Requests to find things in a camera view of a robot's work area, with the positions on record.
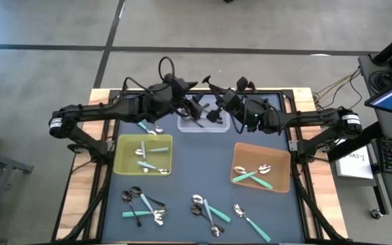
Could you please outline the white paper booklet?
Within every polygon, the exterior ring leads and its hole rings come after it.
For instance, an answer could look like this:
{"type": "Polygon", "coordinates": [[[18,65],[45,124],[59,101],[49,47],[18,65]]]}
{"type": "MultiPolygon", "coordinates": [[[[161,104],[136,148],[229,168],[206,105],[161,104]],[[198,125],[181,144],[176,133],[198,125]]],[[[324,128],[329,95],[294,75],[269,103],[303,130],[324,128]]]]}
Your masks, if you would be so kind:
{"type": "Polygon", "coordinates": [[[367,146],[353,151],[336,161],[336,173],[341,177],[373,179],[367,146]]]}

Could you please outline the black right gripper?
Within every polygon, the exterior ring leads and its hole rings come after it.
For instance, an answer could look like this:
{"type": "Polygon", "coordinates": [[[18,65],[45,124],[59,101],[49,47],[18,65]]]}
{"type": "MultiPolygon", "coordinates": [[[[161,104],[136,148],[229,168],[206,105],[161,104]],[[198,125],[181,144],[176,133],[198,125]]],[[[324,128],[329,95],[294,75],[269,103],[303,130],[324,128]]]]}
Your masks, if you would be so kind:
{"type": "Polygon", "coordinates": [[[232,89],[228,88],[223,93],[223,88],[210,83],[211,75],[202,80],[202,84],[207,84],[215,97],[218,97],[217,110],[210,110],[206,118],[212,123],[222,123],[223,118],[220,116],[222,110],[232,114],[234,118],[244,117],[244,102],[242,98],[232,89]]]}

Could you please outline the black monitor strut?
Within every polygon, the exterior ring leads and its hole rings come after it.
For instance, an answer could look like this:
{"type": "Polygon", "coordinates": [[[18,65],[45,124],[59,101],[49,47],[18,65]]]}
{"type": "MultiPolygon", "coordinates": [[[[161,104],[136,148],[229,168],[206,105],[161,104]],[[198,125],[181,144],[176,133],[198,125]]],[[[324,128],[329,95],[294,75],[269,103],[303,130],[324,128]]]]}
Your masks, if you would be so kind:
{"type": "Polygon", "coordinates": [[[345,140],[327,153],[329,162],[337,161],[346,155],[371,144],[373,140],[383,137],[380,123],[376,121],[366,127],[356,138],[345,140]]]}

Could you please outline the orange plastic bin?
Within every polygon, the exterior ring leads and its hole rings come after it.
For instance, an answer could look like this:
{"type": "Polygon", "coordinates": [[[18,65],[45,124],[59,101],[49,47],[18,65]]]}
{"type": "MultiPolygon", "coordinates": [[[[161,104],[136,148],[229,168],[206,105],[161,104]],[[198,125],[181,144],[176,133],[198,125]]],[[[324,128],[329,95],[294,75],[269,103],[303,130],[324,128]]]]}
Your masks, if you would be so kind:
{"type": "Polygon", "coordinates": [[[238,142],[234,146],[229,181],[250,189],[288,193],[291,154],[285,150],[238,142]]]}

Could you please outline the clear plastic bin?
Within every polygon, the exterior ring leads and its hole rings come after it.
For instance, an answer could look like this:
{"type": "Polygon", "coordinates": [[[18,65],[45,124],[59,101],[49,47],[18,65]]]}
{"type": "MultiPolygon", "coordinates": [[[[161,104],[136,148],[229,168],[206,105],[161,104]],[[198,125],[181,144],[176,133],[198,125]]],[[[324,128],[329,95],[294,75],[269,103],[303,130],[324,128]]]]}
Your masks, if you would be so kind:
{"type": "MultiPolygon", "coordinates": [[[[205,94],[199,101],[199,104],[202,106],[205,103],[209,103],[210,107],[216,110],[218,107],[215,102],[216,98],[214,95],[205,94]]],[[[231,126],[230,115],[222,111],[220,116],[223,118],[222,123],[210,122],[207,118],[201,117],[197,122],[203,125],[203,128],[198,127],[193,122],[185,121],[182,117],[178,116],[177,127],[183,133],[225,133],[231,126]]]]}

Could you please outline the blue grey table mat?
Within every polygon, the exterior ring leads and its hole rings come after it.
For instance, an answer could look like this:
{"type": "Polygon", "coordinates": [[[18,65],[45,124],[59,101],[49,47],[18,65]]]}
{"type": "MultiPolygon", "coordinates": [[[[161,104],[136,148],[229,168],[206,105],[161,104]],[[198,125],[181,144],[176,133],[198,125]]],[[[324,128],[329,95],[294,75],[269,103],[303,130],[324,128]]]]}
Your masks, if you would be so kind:
{"type": "Polygon", "coordinates": [[[301,243],[304,240],[293,189],[274,193],[232,184],[229,180],[233,150],[237,142],[287,149],[287,136],[260,131],[238,134],[233,128],[224,133],[183,133],[177,127],[176,115],[162,118],[159,124],[173,137],[173,160],[168,176],[121,176],[112,174],[107,208],[103,222],[103,243],[115,242],[192,242],[262,243],[263,238],[233,211],[235,204],[244,208],[273,243],[301,243]],[[146,210],[140,198],[128,206],[121,193],[138,186],[145,195],[163,202],[167,208],[164,224],[158,226],[151,215],[141,217],[138,227],[134,218],[123,212],[146,210]],[[201,195],[231,221],[215,216],[214,222],[224,228],[218,237],[212,235],[210,222],[191,212],[192,195],[201,195]]]}

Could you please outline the yellow plastic bin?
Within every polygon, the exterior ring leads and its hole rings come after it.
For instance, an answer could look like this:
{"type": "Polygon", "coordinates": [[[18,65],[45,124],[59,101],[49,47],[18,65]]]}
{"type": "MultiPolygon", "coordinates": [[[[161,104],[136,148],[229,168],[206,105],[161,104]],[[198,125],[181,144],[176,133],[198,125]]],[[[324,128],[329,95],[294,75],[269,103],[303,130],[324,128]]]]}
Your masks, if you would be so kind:
{"type": "Polygon", "coordinates": [[[168,176],[172,172],[173,137],[171,135],[150,134],[122,134],[118,138],[114,157],[114,173],[123,176],[168,176]],[[145,143],[145,149],[165,148],[167,152],[148,152],[146,163],[158,168],[168,169],[168,174],[160,174],[155,169],[148,169],[144,173],[138,161],[143,161],[142,155],[136,155],[135,151],[141,148],[141,141],[145,143]]]}

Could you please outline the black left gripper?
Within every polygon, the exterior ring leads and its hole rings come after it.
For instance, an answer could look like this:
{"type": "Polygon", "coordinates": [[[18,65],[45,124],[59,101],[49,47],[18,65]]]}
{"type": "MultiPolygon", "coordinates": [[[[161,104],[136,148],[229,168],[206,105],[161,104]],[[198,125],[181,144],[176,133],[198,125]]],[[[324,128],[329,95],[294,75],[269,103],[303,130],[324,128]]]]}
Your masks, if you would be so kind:
{"type": "Polygon", "coordinates": [[[165,82],[171,87],[171,99],[167,105],[167,112],[175,112],[182,108],[189,112],[190,117],[194,120],[201,118],[202,108],[201,105],[194,101],[189,100],[189,105],[186,102],[185,95],[193,87],[198,85],[198,82],[186,82],[183,78],[177,78],[173,75],[165,75],[165,82]]]}

